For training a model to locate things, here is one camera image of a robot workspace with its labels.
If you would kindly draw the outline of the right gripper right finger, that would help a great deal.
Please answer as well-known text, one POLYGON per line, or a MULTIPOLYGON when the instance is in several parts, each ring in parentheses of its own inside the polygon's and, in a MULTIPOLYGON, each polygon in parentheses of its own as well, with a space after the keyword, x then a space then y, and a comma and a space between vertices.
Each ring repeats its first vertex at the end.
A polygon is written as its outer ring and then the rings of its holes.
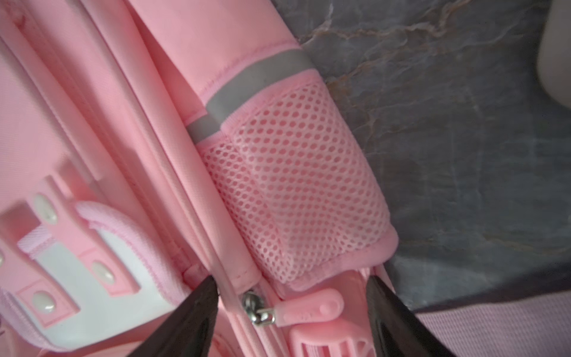
POLYGON ((454 356, 380 277, 368 278, 366 298, 377 356, 454 356))

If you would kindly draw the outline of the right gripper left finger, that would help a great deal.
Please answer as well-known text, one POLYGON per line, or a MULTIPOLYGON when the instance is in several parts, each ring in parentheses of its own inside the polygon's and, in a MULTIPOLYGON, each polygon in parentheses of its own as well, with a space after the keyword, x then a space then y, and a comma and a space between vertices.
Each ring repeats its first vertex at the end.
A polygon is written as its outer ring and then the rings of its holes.
POLYGON ((206 277, 131 357, 203 357, 211 347, 219 293, 213 277, 206 277))

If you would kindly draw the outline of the pink backpack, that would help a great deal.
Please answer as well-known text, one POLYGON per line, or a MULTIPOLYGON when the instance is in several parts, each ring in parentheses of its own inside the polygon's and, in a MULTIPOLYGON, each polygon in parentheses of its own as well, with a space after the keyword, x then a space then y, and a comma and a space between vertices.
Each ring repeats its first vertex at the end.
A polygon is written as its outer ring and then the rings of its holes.
MULTIPOLYGON (((1 3, 3 356, 130 356, 208 276, 207 356, 377 356, 398 242, 270 1, 1 3)), ((569 278, 413 314, 454 356, 570 354, 569 278)))

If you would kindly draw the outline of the white box with blue lid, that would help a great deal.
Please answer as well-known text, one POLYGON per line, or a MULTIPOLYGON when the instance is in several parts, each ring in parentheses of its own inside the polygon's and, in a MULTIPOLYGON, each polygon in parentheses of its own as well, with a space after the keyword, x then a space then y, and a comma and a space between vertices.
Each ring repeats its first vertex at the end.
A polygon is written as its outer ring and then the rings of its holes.
POLYGON ((553 0, 541 38, 538 78, 545 92, 570 108, 570 0, 553 0))

